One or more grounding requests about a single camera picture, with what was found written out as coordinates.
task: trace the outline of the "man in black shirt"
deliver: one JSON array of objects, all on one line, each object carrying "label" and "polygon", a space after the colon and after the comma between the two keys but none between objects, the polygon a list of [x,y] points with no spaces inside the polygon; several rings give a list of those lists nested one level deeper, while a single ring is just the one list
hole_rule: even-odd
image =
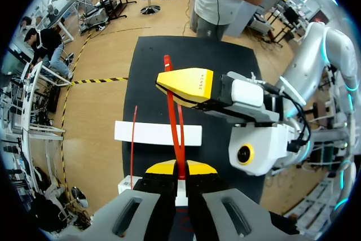
[{"label": "man in black shirt", "polygon": [[34,50],[34,58],[30,66],[31,69],[38,62],[38,59],[41,58],[43,59],[44,66],[48,67],[50,64],[50,66],[63,77],[67,77],[69,80],[73,78],[72,71],[60,59],[64,46],[61,41],[61,36],[53,29],[43,29],[39,31],[32,28],[27,32],[24,42]]}]

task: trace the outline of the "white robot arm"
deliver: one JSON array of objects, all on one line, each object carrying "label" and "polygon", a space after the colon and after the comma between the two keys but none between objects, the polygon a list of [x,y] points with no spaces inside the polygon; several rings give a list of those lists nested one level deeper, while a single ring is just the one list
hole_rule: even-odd
[{"label": "white robot arm", "polygon": [[[330,63],[341,72],[355,107],[361,105],[354,45],[348,36],[322,23],[308,26],[299,51],[276,86],[284,87],[293,99],[305,106],[319,85],[323,69]],[[288,117],[297,113],[288,100],[284,101],[284,108]]]},{"label": "white robot arm", "polygon": [[160,73],[157,87],[172,91],[174,100],[186,107],[236,124],[228,147],[230,164],[259,176],[272,167],[297,164],[311,153],[313,141],[305,116],[301,114],[301,123],[292,117],[297,111],[302,113],[329,62],[340,69],[351,100],[358,104],[353,44],[343,33],[321,23],[309,25],[299,52],[276,86],[254,76],[246,78],[234,72],[216,75],[191,68]]}]

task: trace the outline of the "red wire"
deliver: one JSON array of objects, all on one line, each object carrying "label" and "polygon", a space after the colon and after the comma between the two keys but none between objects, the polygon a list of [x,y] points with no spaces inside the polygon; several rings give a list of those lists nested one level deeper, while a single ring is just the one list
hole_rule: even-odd
[{"label": "red wire", "polygon": [[[166,72],[171,71],[173,68],[169,55],[164,56],[164,68],[165,68]],[[171,134],[173,137],[175,158],[177,160],[177,165],[178,165],[178,179],[184,180],[184,179],[186,179],[186,161],[185,161],[185,154],[184,154],[184,143],[183,143],[183,148],[182,148],[182,146],[179,146],[178,133],[177,133],[177,119],[175,118],[173,93],[169,90],[167,91],[167,102],[168,102],[169,121],[170,121],[170,127],[171,127]],[[181,119],[181,117],[183,118],[182,109],[180,109],[179,119]],[[182,128],[183,128],[183,125],[180,126],[181,136],[182,136],[182,134],[184,134],[184,131],[182,131]]]},{"label": "red wire", "polygon": [[138,106],[135,106],[133,116],[133,128],[131,130],[131,147],[130,147],[130,188],[133,189],[133,151],[134,151],[134,126],[137,117]]},{"label": "red wire", "polygon": [[182,106],[177,104],[178,106],[178,116],[179,116],[179,125],[180,125],[180,151],[182,160],[186,159],[186,149],[184,147],[184,122],[183,122],[183,113],[182,113]]},{"label": "red wire", "polygon": [[184,221],[189,220],[189,219],[190,219],[190,217],[183,217],[179,222],[180,227],[185,231],[193,231],[193,229],[189,229],[189,228],[186,228],[183,226]]}]

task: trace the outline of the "black mat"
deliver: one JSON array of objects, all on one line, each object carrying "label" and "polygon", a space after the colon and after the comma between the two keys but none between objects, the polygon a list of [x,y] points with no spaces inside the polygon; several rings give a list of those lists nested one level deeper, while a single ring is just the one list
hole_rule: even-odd
[{"label": "black mat", "polygon": [[[170,55],[174,69],[207,68],[226,74],[234,71],[250,77],[261,74],[252,49],[231,43],[192,37],[139,37],[129,72],[124,105],[124,121],[169,124],[166,95],[155,87],[159,72],[164,71],[164,55]],[[231,125],[224,119],[183,107],[184,124],[202,126],[202,146],[186,147],[186,159],[207,163],[221,178],[256,203],[262,195],[264,176],[251,177],[233,168],[228,160]],[[122,143],[124,175],[130,172],[130,143]],[[175,159],[173,146],[135,143],[134,174],[142,176],[155,163]]]}]

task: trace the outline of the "wooden floor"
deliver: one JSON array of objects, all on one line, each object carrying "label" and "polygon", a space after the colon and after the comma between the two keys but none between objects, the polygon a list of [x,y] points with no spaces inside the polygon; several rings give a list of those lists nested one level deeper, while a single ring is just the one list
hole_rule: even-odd
[{"label": "wooden floor", "polygon": [[[154,15],[140,14],[140,9],[147,5],[147,1],[129,1],[137,3],[125,8],[123,14],[127,18],[111,21],[105,30],[92,34],[83,48],[73,80],[127,77],[140,36],[181,36],[186,24],[184,35],[195,37],[189,29],[189,18],[186,15],[188,0],[152,0],[153,5],[161,6],[161,11]],[[79,35],[76,16],[67,19],[66,26],[75,40],[68,43],[65,50],[74,52],[76,59],[87,34]],[[280,26],[280,22],[275,22],[276,29],[280,29]],[[282,49],[260,43],[248,31],[239,38],[224,36],[223,41],[253,49],[263,79],[272,84],[293,58],[287,43],[283,42]],[[87,211],[90,214],[117,195],[117,185],[123,179],[121,142],[114,140],[114,125],[116,120],[122,120],[126,84],[126,81],[82,84],[69,90],[64,121],[65,172],[68,186],[79,187],[87,196]],[[54,116],[57,127],[61,127],[66,91],[67,88],[61,90]],[[60,145],[52,142],[52,146],[53,172],[64,182]],[[38,142],[32,142],[32,149],[35,164],[47,172],[42,147]],[[275,176],[274,181],[267,180],[261,204],[271,211],[282,213],[302,199],[323,174],[292,167]]]}]

